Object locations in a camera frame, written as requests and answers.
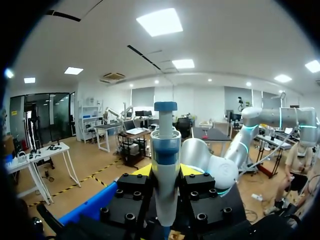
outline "blue cap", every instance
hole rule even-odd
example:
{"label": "blue cap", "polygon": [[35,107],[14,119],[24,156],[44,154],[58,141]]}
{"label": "blue cap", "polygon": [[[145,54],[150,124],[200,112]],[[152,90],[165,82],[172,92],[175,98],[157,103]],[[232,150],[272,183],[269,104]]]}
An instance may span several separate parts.
{"label": "blue cap", "polygon": [[177,111],[178,105],[175,101],[157,101],[154,103],[154,110],[160,112]]}

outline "square ceiling light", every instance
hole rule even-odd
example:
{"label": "square ceiling light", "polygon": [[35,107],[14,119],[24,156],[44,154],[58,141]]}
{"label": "square ceiling light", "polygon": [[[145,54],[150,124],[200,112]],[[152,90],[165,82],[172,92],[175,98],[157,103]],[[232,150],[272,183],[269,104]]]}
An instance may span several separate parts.
{"label": "square ceiling light", "polygon": [[35,77],[26,77],[24,79],[24,83],[25,84],[34,84],[36,82],[36,78]]}
{"label": "square ceiling light", "polygon": [[317,60],[307,63],[305,67],[313,74],[320,71],[320,63]]}
{"label": "square ceiling light", "polygon": [[81,73],[82,71],[83,71],[82,68],[76,68],[76,67],[71,67],[71,66],[69,66],[69,67],[65,70],[64,74],[78,75],[78,74]]}
{"label": "square ceiling light", "polygon": [[195,64],[192,59],[173,60],[173,65],[176,69],[194,69]]}
{"label": "square ceiling light", "polygon": [[183,31],[180,19],[174,8],[149,13],[138,17],[136,21],[141,24],[151,37]]}
{"label": "square ceiling light", "polygon": [[280,83],[286,83],[286,82],[291,81],[292,78],[289,77],[289,76],[287,76],[287,75],[281,74],[281,75],[279,75],[279,76],[276,76],[276,77],[274,78],[274,80],[277,80],[277,81],[280,82]]}

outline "glass door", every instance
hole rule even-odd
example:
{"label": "glass door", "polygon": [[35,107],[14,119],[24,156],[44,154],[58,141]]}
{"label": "glass door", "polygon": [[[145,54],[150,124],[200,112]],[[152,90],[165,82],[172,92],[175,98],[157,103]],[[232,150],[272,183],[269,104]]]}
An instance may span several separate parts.
{"label": "glass door", "polygon": [[50,100],[49,119],[52,141],[71,137],[69,93],[50,94]]}

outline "person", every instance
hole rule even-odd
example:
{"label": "person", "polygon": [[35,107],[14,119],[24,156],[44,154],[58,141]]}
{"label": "person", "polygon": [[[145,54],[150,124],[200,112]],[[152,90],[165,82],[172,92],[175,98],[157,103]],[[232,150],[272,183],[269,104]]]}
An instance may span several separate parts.
{"label": "person", "polygon": [[305,196],[298,202],[299,208],[308,196],[308,188],[305,185],[308,182],[307,174],[311,169],[313,151],[312,147],[305,147],[297,142],[290,149],[285,161],[285,177],[281,181],[274,200],[274,206],[263,211],[265,215],[279,211],[284,202],[282,201],[284,191],[298,191],[304,189]]}

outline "blue panel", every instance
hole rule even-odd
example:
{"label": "blue panel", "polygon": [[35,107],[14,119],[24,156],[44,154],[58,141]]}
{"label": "blue panel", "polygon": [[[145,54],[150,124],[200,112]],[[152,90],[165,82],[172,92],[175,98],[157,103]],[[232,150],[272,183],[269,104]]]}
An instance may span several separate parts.
{"label": "blue panel", "polygon": [[71,212],[67,213],[59,219],[60,223],[66,225],[69,222],[77,223],[79,221],[80,214],[98,220],[100,218],[100,208],[108,205],[113,198],[117,190],[117,183],[113,182],[105,189],[98,192],[91,197],[88,201],[84,202]]}
{"label": "blue panel", "polygon": [[178,105],[175,101],[157,101],[154,103],[154,110],[161,112],[177,111]]}

